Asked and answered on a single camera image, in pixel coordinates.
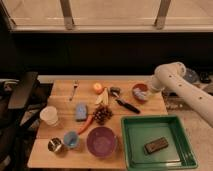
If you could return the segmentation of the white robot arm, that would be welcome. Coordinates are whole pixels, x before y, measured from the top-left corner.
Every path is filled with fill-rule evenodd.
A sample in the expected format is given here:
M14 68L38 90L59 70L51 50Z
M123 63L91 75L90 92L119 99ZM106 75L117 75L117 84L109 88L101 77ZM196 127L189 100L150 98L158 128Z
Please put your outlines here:
M183 79L186 67L182 62L159 65L148 81L151 93L169 88L181 97L213 128L213 96Z

